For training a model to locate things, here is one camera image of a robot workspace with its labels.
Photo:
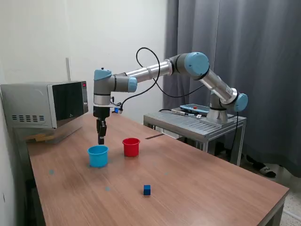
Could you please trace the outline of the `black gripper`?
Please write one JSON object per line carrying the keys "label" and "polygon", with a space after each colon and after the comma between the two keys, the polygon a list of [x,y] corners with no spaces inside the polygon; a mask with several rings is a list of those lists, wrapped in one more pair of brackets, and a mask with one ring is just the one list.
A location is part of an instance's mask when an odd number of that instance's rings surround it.
{"label": "black gripper", "polygon": [[105,120],[99,118],[107,118],[110,116],[110,108],[109,107],[99,107],[93,106],[93,116],[96,117],[96,130],[97,130],[97,138],[98,144],[104,144],[104,137],[106,135],[107,125]]}

